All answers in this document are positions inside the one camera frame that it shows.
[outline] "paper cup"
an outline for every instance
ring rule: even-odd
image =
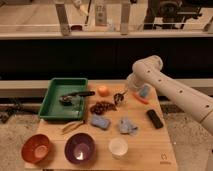
[[[109,142],[109,151],[116,159],[121,159],[128,151],[128,144],[123,138],[113,138]]]

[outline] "metal bowl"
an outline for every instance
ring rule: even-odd
[[[89,161],[95,151],[93,138],[86,133],[78,133],[69,138],[65,146],[65,156],[73,164]]]
[[[23,145],[21,155],[24,161],[38,163],[43,160],[50,151],[51,143],[49,138],[43,134],[30,137]]]

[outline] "wooden tabletop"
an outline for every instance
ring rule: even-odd
[[[89,82],[90,90],[97,90],[101,83]],[[103,116],[111,120],[107,131],[90,125],[91,113],[89,107],[97,101],[107,100],[113,102],[113,95],[122,92],[124,85],[121,83],[106,84],[110,89],[110,96],[88,97],[86,124],[76,130],[61,135],[63,124],[48,123],[40,121],[37,133],[47,135],[53,146],[48,156],[39,164],[26,163],[28,169],[70,169],[70,170],[143,170],[143,171],[176,171],[177,164],[173,148],[167,132],[157,94],[154,88],[151,89],[147,99],[149,104],[145,105],[136,100],[131,93],[127,93],[124,103],[117,107],[117,111],[108,111]],[[164,123],[161,129],[155,129],[152,122],[146,115],[146,111],[154,109]],[[121,135],[117,124],[121,117],[128,117],[138,131],[135,135]],[[76,133],[88,133],[93,137],[96,144],[96,152],[93,159],[84,165],[74,165],[67,161],[64,155],[66,141]],[[108,150],[109,141],[115,137],[122,137],[128,143],[129,150],[126,156],[120,160],[114,159]]]

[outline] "green tray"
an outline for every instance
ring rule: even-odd
[[[75,105],[63,106],[59,102],[59,97],[72,92],[86,91],[87,83],[86,78],[52,79],[39,110],[39,117],[52,121],[82,120],[85,112],[84,98],[79,97]]]

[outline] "floor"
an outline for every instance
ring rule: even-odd
[[[169,101],[160,101],[179,171],[204,171],[213,137]],[[0,124],[0,170],[26,171],[20,155],[23,143],[38,127],[36,115],[14,115]]]

